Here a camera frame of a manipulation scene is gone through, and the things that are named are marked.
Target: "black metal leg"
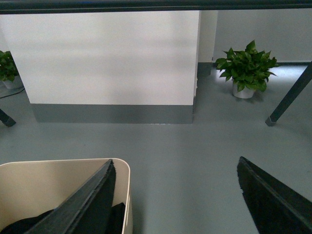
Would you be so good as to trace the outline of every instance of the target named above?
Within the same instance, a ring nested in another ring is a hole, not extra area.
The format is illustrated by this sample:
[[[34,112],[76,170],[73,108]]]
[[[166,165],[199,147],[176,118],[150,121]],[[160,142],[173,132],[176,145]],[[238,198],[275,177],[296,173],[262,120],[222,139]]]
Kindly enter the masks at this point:
[[[272,127],[276,124],[277,120],[282,116],[282,114],[287,110],[290,104],[296,99],[296,97],[301,93],[301,91],[307,86],[307,84],[312,79],[312,62],[309,63],[308,67],[304,70],[301,76],[298,78],[296,83],[285,95],[283,100],[279,103],[270,117],[267,118],[265,123]]]
[[[14,124],[16,124],[16,122],[1,109],[0,109],[0,120],[7,127],[12,127]]]

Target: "beige bin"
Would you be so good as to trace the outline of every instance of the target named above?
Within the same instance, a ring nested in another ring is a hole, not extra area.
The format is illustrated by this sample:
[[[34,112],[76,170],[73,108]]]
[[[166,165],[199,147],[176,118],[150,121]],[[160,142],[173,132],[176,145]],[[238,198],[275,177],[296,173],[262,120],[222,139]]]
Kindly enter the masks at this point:
[[[56,208],[109,158],[10,162],[0,165],[0,230],[23,218]],[[132,234],[130,167],[113,158],[116,185],[113,205],[126,206],[123,234]]]

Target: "gray floor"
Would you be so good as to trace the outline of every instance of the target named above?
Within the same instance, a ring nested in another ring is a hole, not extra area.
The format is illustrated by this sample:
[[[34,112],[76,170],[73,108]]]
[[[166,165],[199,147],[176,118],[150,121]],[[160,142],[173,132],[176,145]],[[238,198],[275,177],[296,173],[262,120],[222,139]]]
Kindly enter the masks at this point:
[[[37,123],[25,91],[0,99],[0,164],[118,157],[132,170],[134,234],[256,234],[239,188],[240,156],[312,200],[312,83],[274,127],[271,114],[304,67],[275,70],[265,93],[231,95],[212,71],[198,81],[194,123]]]

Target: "black cloth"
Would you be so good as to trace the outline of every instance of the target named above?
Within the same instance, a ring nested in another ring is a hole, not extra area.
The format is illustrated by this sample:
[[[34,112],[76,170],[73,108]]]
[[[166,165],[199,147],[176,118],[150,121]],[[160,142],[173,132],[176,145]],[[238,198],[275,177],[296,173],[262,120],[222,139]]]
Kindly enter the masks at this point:
[[[23,234],[32,228],[36,223],[41,221],[47,215],[49,215],[53,210],[44,212],[37,217],[25,218],[15,223],[8,225],[4,228],[0,234]],[[121,234],[123,227],[123,219],[125,214],[125,204],[120,203],[115,205],[111,209],[111,214],[109,217],[108,225],[105,234]]]
[[[125,204],[120,203],[112,207],[105,234],[121,234],[125,215]]]
[[[37,217],[25,218],[19,221],[16,221],[7,227],[5,227],[0,234],[22,234],[32,228],[36,223],[49,215],[53,210],[44,212]]]

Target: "gray wall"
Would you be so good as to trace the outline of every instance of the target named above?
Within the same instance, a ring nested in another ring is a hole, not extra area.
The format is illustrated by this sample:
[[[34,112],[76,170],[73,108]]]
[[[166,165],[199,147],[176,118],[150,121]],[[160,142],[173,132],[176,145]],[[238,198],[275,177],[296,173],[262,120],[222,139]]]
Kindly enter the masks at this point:
[[[312,60],[312,9],[219,11],[214,61],[230,47],[243,50],[255,39],[258,50],[272,50],[282,61]]]

